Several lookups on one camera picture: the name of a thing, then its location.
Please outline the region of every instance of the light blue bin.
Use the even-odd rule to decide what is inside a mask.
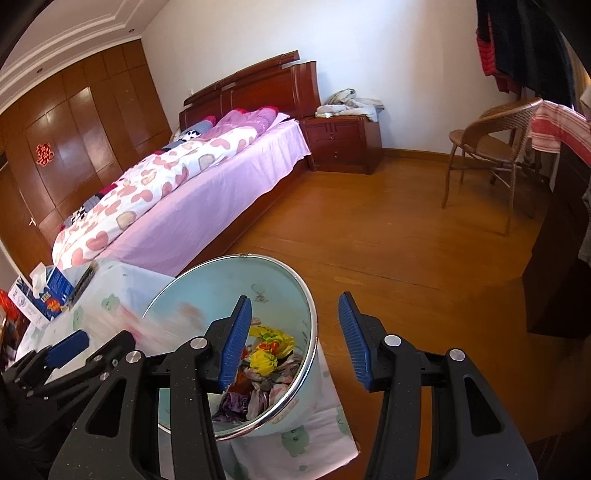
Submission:
[[[239,426],[213,422],[217,440],[268,435],[298,427],[314,413],[320,391],[318,327],[312,295],[292,268],[274,258],[240,254],[205,262],[173,280],[148,306],[144,317],[166,318],[176,311],[179,302],[188,302],[201,309],[207,329],[212,321],[230,316],[240,295],[251,299],[253,318],[294,337],[296,351],[303,360],[288,391],[257,418]],[[194,336],[204,333],[195,332]],[[212,414],[220,399],[221,395],[209,395]],[[170,392],[162,389],[158,424],[165,432],[170,432],[169,412]]]

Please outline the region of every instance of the tissue box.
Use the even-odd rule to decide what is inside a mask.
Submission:
[[[36,299],[33,291],[23,278],[18,278],[8,296],[37,328],[45,327],[56,318],[66,306],[74,287],[56,267],[46,268],[47,287]]]

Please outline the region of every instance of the striped towel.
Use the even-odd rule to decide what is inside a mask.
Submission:
[[[545,100],[536,111],[529,136],[533,149],[559,153],[564,142],[587,165],[591,166],[591,130],[580,113]]]

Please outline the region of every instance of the wooden cabinet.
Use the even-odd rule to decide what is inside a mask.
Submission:
[[[18,190],[9,165],[0,170],[0,237],[8,253],[24,275],[39,262],[51,265],[51,249]]]
[[[589,223],[581,197],[590,174],[563,145],[548,212],[522,275],[528,332],[571,338],[591,333],[591,268],[577,257]]]
[[[305,118],[313,170],[372,174],[382,159],[379,123],[365,116]]]
[[[0,153],[5,148],[15,188],[5,194],[10,205],[27,211],[21,215],[26,225],[11,223],[17,230],[4,229],[0,236],[12,242],[11,255],[25,274],[41,253],[51,262],[65,218],[170,138],[139,40],[98,52],[41,82],[2,113],[0,133]],[[53,159],[42,166],[36,149],[43,144],[50,145]],[[11,214],[4,209],[0,223]],[[25,229],[31,218],[37,226]]]

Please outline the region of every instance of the tablecloth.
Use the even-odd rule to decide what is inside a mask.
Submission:
[[[114,260],[98,260],[99,268],[80,300],[43,330],[30,326],[18,348],[17,358],[30,350],[54,345],[72,332],[85,330],[89,312],[124,305],[141,317],[152,299],[172,277]],[[87,265],[69,268],[64,275],[76,284]],[[86,358],[106,340],[89,334],[90,345],[66,366],[52,373],[58,378],[84,365]],[[322,347],[318,348],[322,390],[314,415],[289,432],[263,437],[240,437],[219,442],[224,469],[230,480],[314,480],[347,463],[358,454],[330,376]],[[173,478],[170,437],[160,436],[161,474]]]

